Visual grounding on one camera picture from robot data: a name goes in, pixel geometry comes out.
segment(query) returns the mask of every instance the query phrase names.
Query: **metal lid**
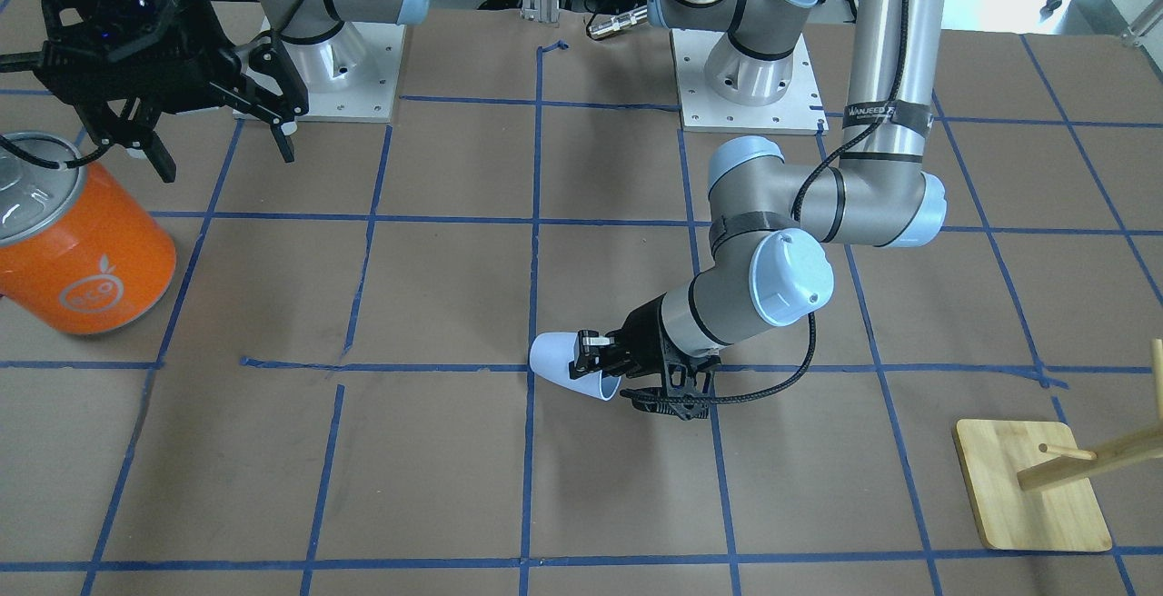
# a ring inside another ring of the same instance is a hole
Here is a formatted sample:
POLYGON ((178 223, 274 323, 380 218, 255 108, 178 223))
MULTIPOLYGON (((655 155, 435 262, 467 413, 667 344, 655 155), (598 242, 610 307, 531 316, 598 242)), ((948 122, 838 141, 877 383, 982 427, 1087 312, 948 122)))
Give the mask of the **metal lid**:
MULTIPOLYGON (((77 147, 49 133, 8 133, 5 139, 50 162, 63 163, 80 155, 77 147)), ((51 226, 77 201, 86 173, 84 166, 35 166, 0 149, 0 247, 31 237, 51 226)))

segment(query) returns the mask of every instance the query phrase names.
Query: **eco logo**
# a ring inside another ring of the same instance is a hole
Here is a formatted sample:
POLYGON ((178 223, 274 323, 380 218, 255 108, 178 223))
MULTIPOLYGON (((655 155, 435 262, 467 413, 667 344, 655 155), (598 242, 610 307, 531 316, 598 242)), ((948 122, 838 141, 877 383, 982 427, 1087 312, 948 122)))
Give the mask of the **eco logo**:
POLYGON ((95 314, 121 303, 126 285, 113 275, 116 267, 109 265, 109 257, 101 256, 100 274, 81 278, 60 291, 60 305, 73 312, 95 314))

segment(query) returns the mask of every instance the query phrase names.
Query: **wooden dowel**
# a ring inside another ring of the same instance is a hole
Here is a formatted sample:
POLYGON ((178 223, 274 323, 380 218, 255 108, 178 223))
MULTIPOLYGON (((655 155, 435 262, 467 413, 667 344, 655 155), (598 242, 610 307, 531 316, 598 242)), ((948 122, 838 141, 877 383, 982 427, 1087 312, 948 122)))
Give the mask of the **wooden dowel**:
POLYGON ((1094 460, 1055 457, 1018 471, 1018 484, 1025 491, 1041 491, 1150 460, 1160 452, 1163 452, 1163 421, 1093 447, 1094 460))
POLYGON ((1151 340, 1151 374, 1155 376, 1155 407, 1163 420, 1163 339, 1151 340))
POLYGON ((1055 446, 1053 444, 1039 444, 1037 449, 1042 453, 1058 455, 1061 457, 1072 457, 1075 460, 1098 460, 1097 453, 1082 448, 1068 448, 1064 446, 1055 446))

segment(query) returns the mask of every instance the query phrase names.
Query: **orange container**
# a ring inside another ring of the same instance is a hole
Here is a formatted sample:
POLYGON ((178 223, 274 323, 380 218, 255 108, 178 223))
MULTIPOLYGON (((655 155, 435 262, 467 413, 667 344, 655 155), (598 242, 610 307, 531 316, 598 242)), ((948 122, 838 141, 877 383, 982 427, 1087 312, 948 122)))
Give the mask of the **orange container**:
MULTIPOLYGON (((79 155, 47 133, 5 137, 49 161, 79 155)), ((42 169, 0 149, 0 295, 63 333, 104 333, 160 300, 176 264, 173 240, 101 165, 42 169)))

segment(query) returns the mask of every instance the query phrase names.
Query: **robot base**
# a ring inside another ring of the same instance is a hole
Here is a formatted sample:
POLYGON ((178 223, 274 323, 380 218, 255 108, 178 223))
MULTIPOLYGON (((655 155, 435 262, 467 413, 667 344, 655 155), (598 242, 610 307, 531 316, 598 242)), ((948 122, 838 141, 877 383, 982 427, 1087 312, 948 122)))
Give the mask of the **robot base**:
POLYGON ((822 125, 823 132, 828 132, 828 119, 823 114, 820 88, 815 84, 802 36, 792 54, 795 70, 791 84, 784 97, 769 106, 732 102, 707 84, 702 68, 722 36, 723 33, 712 30, 671 30, 685 130, 815 135, 822 125))
MULTIPOLYGON (((374 68, 361 68, 361 80, 338 91, 316 91, 307 79, 311 111, 295 118, 297 121, 347 121, 364 123, 390 123, 395 112, 397 87, 400 79, 400 63, 404 59, 404 34, 406 26, 394 23, 349 22, 355 26, 370 49, 374 68)), ((274 81, 266 76, 251 73, 256 83, 267 90, 278 91, 274 81)), ((245 115, 235 112, 236 118, 245 115)))

